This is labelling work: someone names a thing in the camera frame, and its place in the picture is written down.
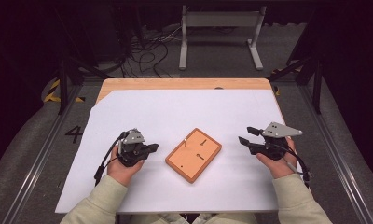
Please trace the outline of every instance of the hand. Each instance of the hand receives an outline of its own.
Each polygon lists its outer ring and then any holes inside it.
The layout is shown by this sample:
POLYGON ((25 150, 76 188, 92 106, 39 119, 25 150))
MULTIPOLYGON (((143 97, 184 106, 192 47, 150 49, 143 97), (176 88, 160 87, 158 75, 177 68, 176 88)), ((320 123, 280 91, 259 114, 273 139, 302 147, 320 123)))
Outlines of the hand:
POLYGON ((107 174, 113 177, 121 185, 128 187, 131 178, 141 169, 144 161, 138 161, 132 167, 126 167, 119 160, 114 160, 117 157, 117 146, 111 151, 111 159, 113 160, 108 164, 107 174))
MULTIPOLYGON (((285 139, 288 142, 288 146, 295 151, 294 141, 289 137, 286 137, 285 139)), ((283 158, 277 161, 273 161, 261 153, 257 153, 256 157, 270 169, 271 175, 274 179, 294 173, 294 171, 287 165, 287 162, 291 163, 294 167, 297 167, 297 158, 288 152, 285 153, 283 158)))

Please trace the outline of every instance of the orange plastic box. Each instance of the orange plastic box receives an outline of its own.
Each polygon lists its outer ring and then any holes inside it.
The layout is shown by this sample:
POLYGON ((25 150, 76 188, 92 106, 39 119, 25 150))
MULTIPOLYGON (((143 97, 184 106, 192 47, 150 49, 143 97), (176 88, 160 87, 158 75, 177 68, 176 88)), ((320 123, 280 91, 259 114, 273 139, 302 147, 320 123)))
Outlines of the orange plastic box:
POLYGON ((195 128, 167 156, 166 163, 189 183, 193 183, 221 150, 222 145, 195 128))

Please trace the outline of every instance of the wooden board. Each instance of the wooden board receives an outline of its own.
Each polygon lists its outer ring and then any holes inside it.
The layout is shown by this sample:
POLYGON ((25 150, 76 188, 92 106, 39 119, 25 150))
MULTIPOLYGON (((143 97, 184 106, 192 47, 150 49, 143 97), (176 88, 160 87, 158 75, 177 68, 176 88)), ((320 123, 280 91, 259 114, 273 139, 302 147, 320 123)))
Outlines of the wooden board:
POLYGON ((167 156, 166 163, 189 183, 193 183, 221 149, 221 144, 195 128, 167 156))
POLYGON ((103 82, 97 102, 120 90, 205 90, 222 88, 271 90, 265 78, 109 78, 103 82))

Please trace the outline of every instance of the printed number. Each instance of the printed number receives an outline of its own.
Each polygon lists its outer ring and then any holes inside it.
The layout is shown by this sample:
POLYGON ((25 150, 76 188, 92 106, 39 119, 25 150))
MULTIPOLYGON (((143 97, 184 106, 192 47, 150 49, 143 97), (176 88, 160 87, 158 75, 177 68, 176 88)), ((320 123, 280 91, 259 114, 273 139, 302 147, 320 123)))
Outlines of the printed number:
POLYGON ((65 135, 72 135, 74 137, 74 141, 73 141, 73 144, 76 143, 76 140, 78 139, 78 137, 80 135, 82 135, 83 133, 80 133, 79 131, 81 130, 81 127, 79 126, 75 126, 74 129, 68 131, 65 135))

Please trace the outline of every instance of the wire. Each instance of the wire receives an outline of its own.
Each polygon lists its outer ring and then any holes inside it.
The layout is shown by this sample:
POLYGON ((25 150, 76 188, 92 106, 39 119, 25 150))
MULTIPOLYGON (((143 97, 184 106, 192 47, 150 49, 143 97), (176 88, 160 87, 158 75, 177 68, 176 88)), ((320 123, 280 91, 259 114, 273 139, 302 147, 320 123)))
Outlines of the wire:
MULTIPOLYGON (((169 54, 169 51, 168 51, 168 48, 166 46, 166 43, 174 40, 174 39, 177 39, 173 36, 176 36, 178 35, 178 33, 180 32, 180 28, 181 26, 178 26, 175 30, 171 31, 168 35, 165 35, 163 32, 160 32, 160 33, 154 33, 152 34, 149 38, 145 38, 143 41, 144 43, 140 43, 139 41, 134 41, 132 42, 132 55, 129 57, 130 60, 138 63, 138 67, 139 67, 139 70, 141 73, 144 73, 150 69, 153 69, 154 73, 158 76, 158 77, 162 77, 162 74, 159 72, 159 71, 162 71, 164 72, 167 76, 169 77, 172 77, 169 73, 167 73, 166 71, 164 71, 163 69, 160 69, 158 68, 158 65, 167 57, 167 55, 169 54), (154 63, 152 65, 152 67, 147 67, 147 68, 143 68, 143 63, 152 63, 154 62, 157 57, 154 53, 152 53, 151 51, 156 49, 157 47, 159 46, 163 46, 165 48, 165 55, 163 57, 161 57, 156 63, 154 63), (137 54, 137 53, 142 53, 140 56, 139 56, 139 59, 136 60, 133 56, 133 54, 137 54), (152 58, 150 58, 150 60, 147 60, 146 57, 150 55, 152 58)), ((129 59, 128 59, 128 65, 131 69, 131 73, 133 74, 133 76, 129 75, 129 77, 138 77, 136 76, 133 71, 132 71, 132 67, 130 65, 130 62, 129 62, 129 59)), ((127 73, 127 69, 125 67, 123 67, 123 73, 127 73)))
POLYGON ((124 137, 124 134, 125 133, 122 133, 113 143, 113 145, 111 145, 111 147, 108 149, 107 153, 105 154, 104 158, 103 158, 103 161, 102 161, 102 164, 100 164, 99 168, 97 168, 97 171, 96 171, 96 174, 94 175, 94 179, 96 180, 96 183, 94 186, 97 186, 100 182, 100 180, 102 179, 102 176, 103 176, 103 172, 104 172, 104 169, 105 167, 108 165, 105 165, 105 161, 107 160, 108 158, 108 155, 111 153, 111 151, 113 150, 114 146, 117 144, 117 141, 119 139, 122 139, 124 137))
MULTIPOLYGON (((116 159, 117 159, 117 157, 115 157, 115 158, 112 159, 111 161, 114 161, 114 160, 116 160, 116 159)), ((105 167, 107 167, 107 166, 110 164, 111 161, 109 161, 109 162, 105 165, 105 167)))
POLYGON ((129 74, 128 70, 126 69, 126 67, 123 65, 122 66, 122 73, 123 73, 123 78, 125 78, 125 73, 128 77, 131 77, 131 78, 138 78, 138 76, 136 76, 134 73, 133 73, 133 69, 131 68, 131 73, 133 74, 132 76, 129 74))
POLYGON ((157 69, 165 73, 168 77, 173 78, 168 72, 166 72, 166 70, 159 68, 159 67, 157 69))
POLYGON ((274 146, 274 147, 280 148, 280 149, 284 150, 285 152, 288 152, 289 154, 293 155, 295 158, 297 158, 297 161, 299 162, 300 167, 302 168, 303 181, 305 182, 305 185, 308 188, 309 187, 309 182, 310 182, 310 179, 311 179, 311 172, 310 172, 309 168, 306 166, 305 162, 295 153, 295 151, 290 146, 288 146, 288 148, 285 148, 285 147, 282 147, 282 146, 279 146, 279 145, 276 145, 276 144, 272 144, 272 143, 267 143, 267 144, 269 146, 274 146))

